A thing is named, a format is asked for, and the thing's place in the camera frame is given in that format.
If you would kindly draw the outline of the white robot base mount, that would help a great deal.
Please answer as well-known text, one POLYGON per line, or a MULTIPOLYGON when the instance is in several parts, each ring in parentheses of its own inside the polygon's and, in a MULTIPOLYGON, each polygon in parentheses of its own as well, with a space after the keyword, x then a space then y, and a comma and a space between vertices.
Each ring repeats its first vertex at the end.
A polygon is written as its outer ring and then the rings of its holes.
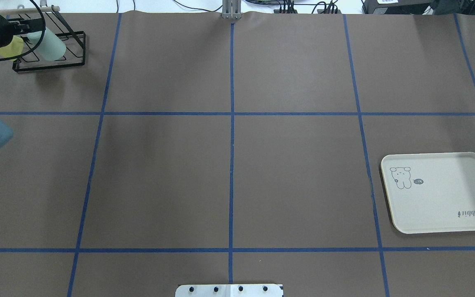
POLYGON ((191 284, 180 285, 176 297, 283 297, 281 284, 191 284))

